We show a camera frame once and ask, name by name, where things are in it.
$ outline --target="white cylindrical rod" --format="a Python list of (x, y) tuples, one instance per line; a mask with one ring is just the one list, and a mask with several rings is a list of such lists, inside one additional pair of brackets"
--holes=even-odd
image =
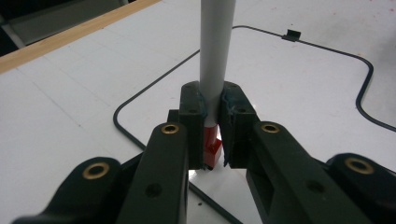
[(235, 0), (201, 1), (201, 64), (199, 90), (204, 96), (205, 127), (218, 124)]

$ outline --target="black line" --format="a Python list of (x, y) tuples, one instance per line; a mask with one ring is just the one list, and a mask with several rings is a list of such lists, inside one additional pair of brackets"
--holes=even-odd
[[(234, 28), (247, 28), (247, 29), (250, 29), (250, 30), (258, 31), (258, 32), (263, 32), (263, 33), (266, 33), (268, 35), (275, 35), (275, 36), (282, 37), (282, 35), (278, 35), (278, 34), (275, 34), (275, 33), (271, 33), (271, 32), (268, 32), (268, 31), (264, 31), (264, 30), (261, 30), (261, 29), (257, 29), (257, 28), (250, 27), (250, 26), (245, 26), (245, 25), (235, 26)], [(396, 127), (393, 127), (393, 126), (391, 126), (391, 125), (389, 125), (389, 124), (387, 124), (385, 122), (382, 122), (382, 121), (380, 121), (378, 119), (375, 119), (375, 118), (371, 117), (369, 114), (367, 114), (367, 112), (361, 106), (364, 94), (366, 93), (366, 91), (368, 89), (368, 86), (370, 84), (370, 81), (371, 81), (371, 78), (373, 77), (373, 72), (374, 72), (374, 67), (369, 61), (367, 61), (366, 59), (364, 59), (364, 58), (362, 58), (362, 57), (360, 57), (358, 55), (346, 53), (346, 52), (343, 52), (343, 51), (337, 50), (337, 49), (329, 49), (329, 48), (326, 48), (326, 47), (322, 47), (320, 45), (316, 45), (316, 44), (312, 44), (312, 43), (309, 43), (309, 42), (305, 42), (303, 40), (297, 40), (296, 42), (299, 42), (299, 43), (302, 43), (302, 44), (306, 44), (306, 45), (311, 46), (311, 47), (315, 47), (315, 48), (319, 48), (319, 49), (326, 49), (326, 50), (331, 51), (331, 52), (343, 54), (343, 55), (346, 55), (346, 56), (361, 60), (363, 63), (367, 64), (367, 66), (369, 67), (369, 72), (367, 73), (367, 77), (366, 77), (366, 79), (364, 79), (364, 82), (361, 85), (361, 90), (359, 91), (359, 94), (358, 94), (358, 96), (356, 98), (356, 102), (355, 102), (356, 107), (358, 108), (358, 111), (361, 113), (361, 115), (364, 116), (366, 119), (370, 120), (372, 123), (374, 123), (374, 124), (376, 124), (378, 126), (381, 126), (383, 128), (386, 128), (386, 129), (389, 129), (391, 131), (396, 132)]]
[[(238, 25), (233, 27), (233, 29), (236, 28), (246, 28), (246, 29), (250, 29), (250, 30), (254, 30), (254, 31), (258, 31), (258, 32), (262, 32), (268, 35), (275, 35), (278, 37), (282, 37), (282, 35), (278, 35), (275, 33), (271, 33), (268, 31), (264, 31), (261, 29), (257, 29), (254, 27), (250, 27), (250, 26), (246, 26), (246, 25)], [(336, 50), (336, 49), (329, 49), (326, 47), (322, 47), (316, 44), (312, 44), (312, 43), (308, 43), (302, 40), (298, 40), (297, 42), (302, 43), (302, 44), (306, 44), (308, 46), (312, 46), (315, 48), (319, 48), (319, 49), (326, 49), (335, 53), (339, 53), (339, 54), (343, 54), (349, 57), (353, 57), (356, 58), (358, 60), (361, 60), (362, 62), (366, 63), (367, 66), (369, 67), (369, 72), (367, 74), (366, 79), (364, 80), (362, 86), (361, 86), (361, 90), (359, 91), (358, 97), (356, 99), (356, 107), (358, 108), (358, 111), (368, 120), (370, 120), (372, 123), (377, 124), (383, 128), (389, 129), (391, 131), (396, 132), (396, 128), (393, 126), (388, 125), (387, 123), (384, 123), (382, 121), (379, 121), (377, 119), (374, 119), (373, 117), (371, 117), (370, 115), (368, 115), (364, 109), (361, 106), (361, 101), (364, 97), (364, 94), (367, 91), (367, 88), (369, 86), (370, 80), (373, 76), (373, 72), (374, 72), (374, 67), (373, 65), (368, 62), (367, 60), (363, 59), (362, 57), (359, 57), (357, 55), (353, 55), (350, 53), (346, 53), (340, 50)], [(147, 91), (149, 88), (151, 88), (152, 86), (154, 86), (155, 84), (157, 84), (159, 81), (161, 81), (163, 78), (167, 77), (169, 74), (171, 74), (173, 71), (175, 71), (177, 68), (179, 68), (183, 63), (187, 62), (189, 59), (191, 59), (192, 57), (194, 57), (196, 54), (199, 53), (199, 50), (195, 51), (192, 55), (190, 55), (188, 58), (186, 58), (185, 60), (183, 60), (181, 63), (179, 63), (178, 65), (176, 65), (175, 67), (173, 67), (172, 69), (170, 69), (168, 72), (166, 72), (165, 74), (163, 74), (162, 76), (160, 76), (159, 78), (157, 78), (156, 80), (154, 80), (153, 82), (151, 82), (149, 85), (147, 85), (146, 88), (144, 88), (143, 90), (141, 90), (140, 92), (138, 92), (137, 94), (135, 94), (133, 97), (131, 97), (129, 100), (127, 100), (126, 102), (124, 102), (122, 105), (120, 105), (117, 110), (114, 113), (113, 116), (113, 122), (116, 126), (116, 128), (122, 132), (123, 134), (125, 134), (126, 137), (128, 137), (132, 142), (134, 142), (139, 148), (141, 148), (142, 150), (144, 150), (146, 148), (146, 146), (140, 142), (139, 139), (137, 139), (135, 136), (133, 136), (131, 133), (129, 133), (128, 131), (126, 131), (126, 129), (124, 129), (118, 122), (118, 114), (120, 113), (120, 111), (129, 103), (131, 103), (134, 99), (136, 99), (138, 96), (140, 96), (142, 93), (144, 93), (145, 91)], [(230, 214), (229, 212), (227, 212), (223, 207), (221, 207), (220, 205), (218, 205), (215, 201), (213, 201), (210, 197), (208, 197), (204, 192), (202, 192), (200, 189), (198, 189), (196, 186), (194, 186), (191, 182), (189, 184), (190, 186), (190, 190), (195, 193), (199, 198), (201, 198), (204, 202), (206, 202), (208, 205), (210, 205), (214, 210), (216, 210), (220, 215), (222, 215), (224, 218), (226, 218), (230, 223), (242, 223), (240, 222), (236, 217), (234, 217), (232, 214)]]

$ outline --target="hole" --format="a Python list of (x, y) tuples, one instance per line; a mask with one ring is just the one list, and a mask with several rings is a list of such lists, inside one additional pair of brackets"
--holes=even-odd
[(369, 162), (358, 158), (347, 158), (345, 164), (349, 169), (362, 175), (371, 175), (374, 172), (374, 168)]
[(163, 188), (159, 184), (150, 184), (146, 187), (146, 196), (150, 199), (158, 198), (163, 192)]
[(166, 133), (166, 134), (177, 133), (178, 132), (178, 126), (176, 126), (174, 124), (168, 124), (168, 125), (163, 126), (161, 128), (161, 130), (163, 131), (163, 133)]
[(319, 182), (309, 180), (306, 182), (306, 187), (314, 193), (324, 193), (324, 187)]
[(102, 173), (104, 170), (105, 168), (103, 168), (103, 166), (95, 166), (92, 167), (88, 172), (90, 173), (90, 175), (98, 175)]
[(263, 124), (262, 130), (267, 133), (279, 133), (279, 131), (280, 131), (279, 128), (273, 124)]
[(97, 162), (85, 168), (82, 176), (86, 179), (98, 179), (108, 173), (110, 167), (105, 162)]

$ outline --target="black clip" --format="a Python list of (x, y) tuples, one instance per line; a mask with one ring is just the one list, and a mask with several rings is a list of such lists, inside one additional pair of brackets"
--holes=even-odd
[(300, 39), (300, 36), (301, 36), (301, 32), (288, 30), (288, 33), (286, 35), (282, 35), (282, 39), (296, 42), (297, 40)]

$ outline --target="white pole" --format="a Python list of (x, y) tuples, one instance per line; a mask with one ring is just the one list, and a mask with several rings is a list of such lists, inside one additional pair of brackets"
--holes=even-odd
[(224, 85), (234, 9), (235, 0), (201, 1), (199, 90), (204, 96), (207, 109), (206, 128), (213, 128), (218, 124), (219, 101)]

